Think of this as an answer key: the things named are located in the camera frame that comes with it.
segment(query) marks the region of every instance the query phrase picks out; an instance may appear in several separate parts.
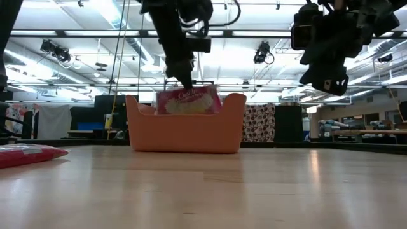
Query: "ceiling beam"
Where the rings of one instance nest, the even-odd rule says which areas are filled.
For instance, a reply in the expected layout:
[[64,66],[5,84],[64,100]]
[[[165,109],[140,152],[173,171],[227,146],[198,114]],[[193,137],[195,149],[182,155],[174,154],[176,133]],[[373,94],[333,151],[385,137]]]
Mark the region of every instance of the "ceiling beam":
[[[49,30],[49,29],[14,29],[11,38],[122,38],[124,31],[117,30]],[[265,39],[291,39],[290,30],[215,30],[209,31],[212,38],[265,38]],[[126,38],[157,38],[155,30],[127,30]],[[407,39],[406,31],[387,32],[383,36],[373,39]]]

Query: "pink package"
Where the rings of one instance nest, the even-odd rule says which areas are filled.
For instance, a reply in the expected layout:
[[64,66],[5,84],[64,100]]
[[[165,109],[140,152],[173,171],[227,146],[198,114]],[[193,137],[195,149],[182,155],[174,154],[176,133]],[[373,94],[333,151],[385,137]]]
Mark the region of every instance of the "pink package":
[[222,108],[214,85],[158,92],[156,102],[158,115],[213,115]]

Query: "wooden table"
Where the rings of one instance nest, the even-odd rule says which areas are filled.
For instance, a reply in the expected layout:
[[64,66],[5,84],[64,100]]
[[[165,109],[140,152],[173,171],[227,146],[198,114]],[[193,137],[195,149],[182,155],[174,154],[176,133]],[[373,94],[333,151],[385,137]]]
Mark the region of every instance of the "wooden table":
[[[117,134],[117,130],[110,130],[110,134]],[[68,137],[88,137],[93,138],[93,130],[70,130],[68,131]]]
[[2,229],[405,228],[407,157],[82,146],[0,170]]
[[332,141],[335,142],[335,135],[354,135],[355,141],[362,143],[362,135],[364,134],[402,134],[406,135],[407,130],[334,130],[332,131]]

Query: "fluorescent light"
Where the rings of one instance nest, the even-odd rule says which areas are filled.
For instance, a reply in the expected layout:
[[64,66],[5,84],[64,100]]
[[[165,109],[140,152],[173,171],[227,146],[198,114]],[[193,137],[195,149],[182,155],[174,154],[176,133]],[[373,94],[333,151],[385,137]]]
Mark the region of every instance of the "fluorescent light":
[[350,102],[329,102],[325,104],[327,106],[346,106],[346,105],[352,105]]
[[393,36],[394,32],[385,32],[383,35],[381,35],[379,38],[388,38]]
[[75,1],[64,1],[64,3],[46,2],[46,1],[23,1],[21,5],[23,8],[59,8],[59,7],[78,7],[78,3]]
[[396,77],[393,77],[393,78],[391,78],[389,80],[384,81],[382,83],[382,85],[391,85],[391,84],[400,83],[400,82],[403,82],[403,81],[406,81],[406,80],[407,80],[407,75],[396,76]]
[[291,37],[289,31],[234,31],[234,36],[284,36]]
[[348,85],[354,85],[356,83],[362,83],[363,81],[365,81],[365,80],[367,80],[369,78],[370,78],[370,76],[362,76],[362,77],[359,77],[357,79],[349,81]]
[[153,19],[151,19],[151,16],[150,16],[149,13],[145,13],[145,14],[144,14],[144,18],[145,18],[148,22],[152,22],[152,21],[153,21]]
[[223,31],[209,31],[208,32],[209,36],[222,36],[223,35]]
[[55,31],[24,31],[24,30],[13,30],[11,35],[32,35],[32,36],[56,36]]
[[150,36],[157,36],[157,31],[148,31],[147,34]]
[[[95,84],[95,87],[106,87],[106,86],[109,86],[109,83],[105,83],[105,84]],[[132,85],[131,85],[131,84],[121,84],[121,83],[119,83],[118,86],[119,86],[119,87],[131,87]]]
[[53,69],[46,67],[43,64],[37,63],[36,61],[34,61],[32,59],[29,59],[27,57],[24,57],[23,55],[17,54],[15,52],[7,50],[7,49],[4,52],[18,60],[21,60],[22,62],[24,62],[24,64],[26,64],[26,67],[29,70],[30,74],[43,75],[43,76],[47,76],[48,78],[53,75]]
[[363,92],[358,92],[358,93],[352,95],[352,97],[361,96],[361,95],[367,94],[367,93],[369,93],[371,91],[373,91],[373,89],[372,90],[366,90],[366,91],[363,91]]
[[316,106],[312,106],[307,108],[307,113],[308,114],[314,114],[318,111],[318,108],[321,107],[322,105],[316,105]]
[[138,36],[139,31],[65,31],[68,36]]
[[332,96],[324,100],[324,102],[334,102],[346,98],[347,96]]
[[355,85],[355,86],[348,86],[348,88],[368,88],[368,89],[373,89],[373,88],[382,88],[383,86],[378,86],[378,85]]
[[308,96],[308,97],[305,97],[305,98],[301,99],[301,102],[308,102],[308,101],[311,101],[311,100],[316,100],[316,99],[322,98],[324,96],[325,95]]
[[17,90],[23,90],[24,92],[32,92],[32,93],[37,93],[37,91],[36,90],[34,90],[33,88],[31,88],[31,87],[27,87],[27,86],[19,86],[19,87],[15,87],[15,86],[10,86],[10,85],[8,85],[7,86],[8,88],[14,88],[14,89],[17,89]]
[[287,90],[283,90],[281,92],[281,97],[289,97],[289,96],[294,96],[294,95],[298,95],[299,93],[305,91],[307,88],[304,87],[298,87],[298,88],[292,88],[292,89],[287,89]]
[[81,104],[93,104],[94,101],[43,101],[43,100],[34,100],[34,101],[5,101],[5,102],[9,102],[9,103],[16,103],[16,102],[33,102],[33,103],[43,103],[43,102],[54,102],[54,103],[81,103]]

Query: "pink bag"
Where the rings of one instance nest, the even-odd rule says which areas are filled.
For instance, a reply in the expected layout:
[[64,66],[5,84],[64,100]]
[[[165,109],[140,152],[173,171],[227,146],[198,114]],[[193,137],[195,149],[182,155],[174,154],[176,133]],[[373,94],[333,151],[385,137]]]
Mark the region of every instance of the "pink bag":
[[52,146],[42,146],[36,144],[9,144],[0,146],[0,169],[27,165],[30,163],[44,162],[60,156],[67,155],[68,152]]
[[158,92],[156,101],[158,115],[214,115],[222,108],[214,85]]

